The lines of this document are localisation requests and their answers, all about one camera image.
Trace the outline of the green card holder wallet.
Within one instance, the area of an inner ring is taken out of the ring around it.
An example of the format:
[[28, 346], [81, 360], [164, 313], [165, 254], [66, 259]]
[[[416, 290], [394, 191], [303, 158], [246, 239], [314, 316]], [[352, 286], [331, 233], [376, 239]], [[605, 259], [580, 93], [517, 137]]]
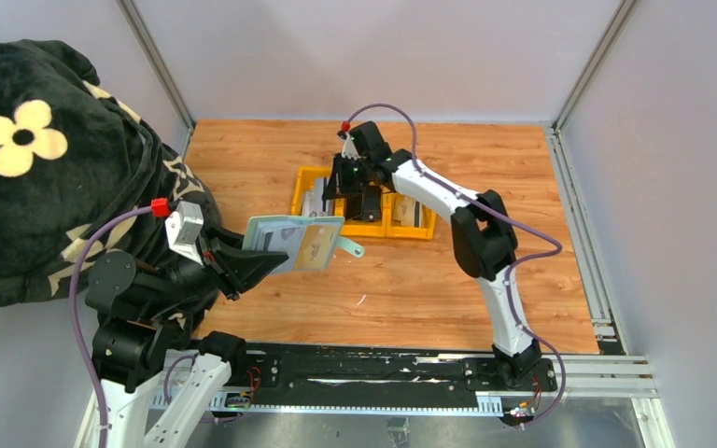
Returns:
[[247, 222], [242, 248], [281, 252], [288, 259], [271, 274], [326, 269], [337, 249], [362, 258], [365, 249], [343, 237], [343, 217], [257, 216]]

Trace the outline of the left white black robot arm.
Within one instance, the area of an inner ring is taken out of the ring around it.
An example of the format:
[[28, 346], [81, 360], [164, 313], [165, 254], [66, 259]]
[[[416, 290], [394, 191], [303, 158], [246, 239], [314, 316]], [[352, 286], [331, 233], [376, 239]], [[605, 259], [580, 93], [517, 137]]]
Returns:
[[[85, 302], [99, 318], [91, 361], [105, 421], [94, 444], [182, 447], [228, 384], [244, 389], [239, 406], [252, 405], [264, 377], [246, 341], [219, 331], [193, 336], [219, 294], [237, 300], [289, 259], [285, 252], [244, 250], [242, 243], [240, 234], [210, 229], [184, 238], [162, 268], [120, 250], [95, 262]], [[190, 351], [190, 376], [147, 430], [155, 389], [170, 375], [164, 369], [170, 350]]]

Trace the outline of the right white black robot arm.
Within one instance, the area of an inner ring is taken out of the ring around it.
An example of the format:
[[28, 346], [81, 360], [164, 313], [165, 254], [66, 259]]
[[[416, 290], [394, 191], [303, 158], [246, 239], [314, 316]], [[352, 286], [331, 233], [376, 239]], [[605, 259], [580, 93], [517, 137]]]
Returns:
[[501, 197], [465, 189], [429, 169], [412, 152], [392, 150], [376, 123], [345, 121], [337, 133], [326, 199], [349, 198], [382, 186], [414, 199], [448, 223], [458, 267], [481, 290], [493, 329], [492, 369], [513, 389], [541, 385], [550, 366], [527, 325], [512, 269], [517, 237]]

